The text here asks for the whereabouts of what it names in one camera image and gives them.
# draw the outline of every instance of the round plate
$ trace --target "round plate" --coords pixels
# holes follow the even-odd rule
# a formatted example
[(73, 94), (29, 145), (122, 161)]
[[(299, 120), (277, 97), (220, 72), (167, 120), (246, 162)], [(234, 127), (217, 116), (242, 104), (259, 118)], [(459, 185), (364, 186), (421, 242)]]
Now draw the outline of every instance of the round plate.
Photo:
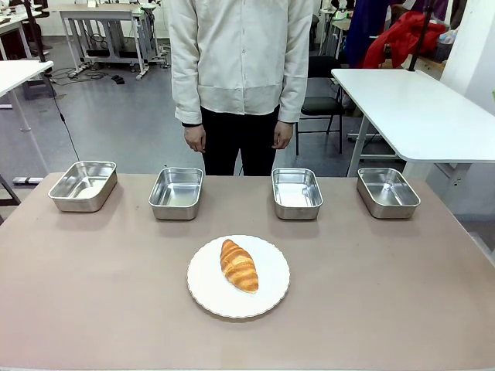
[[(233, 286), (220, 266), (225, 240), (233, 240), (253, 258), (259, 289), (249, 294)], [(187, 286), (193, 298), (205, 309), (229, 318), (261, 315), (275, 307), (288, 290), (290, 273), (282, 252), (261, 238), (226, 236), (201, 247), (189, 263)]]

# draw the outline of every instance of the long-sleeved shirt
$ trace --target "long-sleeved shirt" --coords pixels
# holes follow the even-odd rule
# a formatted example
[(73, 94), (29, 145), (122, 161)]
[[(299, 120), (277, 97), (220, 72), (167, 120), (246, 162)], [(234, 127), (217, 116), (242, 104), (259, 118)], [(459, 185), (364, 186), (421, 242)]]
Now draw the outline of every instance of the long-sleeved shirt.
[(176, 117), (201, 110), (299, 120), (306, 94), (310, 0), (170, 0)]

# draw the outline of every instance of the red cloth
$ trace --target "red cloth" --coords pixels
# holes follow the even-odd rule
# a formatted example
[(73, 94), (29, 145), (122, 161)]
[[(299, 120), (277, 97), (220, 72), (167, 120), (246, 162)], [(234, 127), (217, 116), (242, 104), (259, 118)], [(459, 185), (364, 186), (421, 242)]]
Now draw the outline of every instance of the red cloth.
[[(378, 68), (385, 61), (385, 44), (392, 51), (392, 66), (399, 67), (409, 54), (416, 53), (419, 36), (425, 24), (425, 15), (420, 12), (407, 12), (386, 32), (376, 39), (367, 51), (363, 68)], [(446, 31), (444, 25), (430, 23), (423, 42), (421, 53), (435, 50), (439, 36)]]

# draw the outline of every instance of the metal tray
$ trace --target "metal tray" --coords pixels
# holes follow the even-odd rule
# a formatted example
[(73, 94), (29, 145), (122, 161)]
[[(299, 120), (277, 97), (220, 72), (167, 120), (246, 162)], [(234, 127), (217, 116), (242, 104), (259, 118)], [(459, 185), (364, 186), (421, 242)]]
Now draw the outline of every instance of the metal tray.
[(192, 220), (200, 207), (203, 171), (164, 168), (156, 179), (149, 204), (159, 220)]
[(357, 191), (372, 216), (408, 219), (421, 203), (402, 174), (392, 168), (360, 168)]
[(80, 161), (72, 165), (48, 192), (60, 211), (94, 213), (117, 184), (114, 162)]
[(271, 182), (275, 212), (280, 219), (316, 219), (323, 197), (314, 172), (307, 168), (276, 168)]

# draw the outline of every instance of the hand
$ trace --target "hand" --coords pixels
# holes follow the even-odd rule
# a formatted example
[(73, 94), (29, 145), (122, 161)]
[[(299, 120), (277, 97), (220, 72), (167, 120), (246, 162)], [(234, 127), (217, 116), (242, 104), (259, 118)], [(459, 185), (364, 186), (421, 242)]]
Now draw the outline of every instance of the hand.
[(204, 131), (203, 125), (185, 128), (184, 138), (192, 150), (201, 153), (205, 152), (204, 148), (207, 143), (207, 133)]
[(275, 133), (273, 136), (274, 149), (285, 149), (292, 139), (294, 133), (294, 125), (287, 124), (286, 122), (279, 121), (275, 126)]

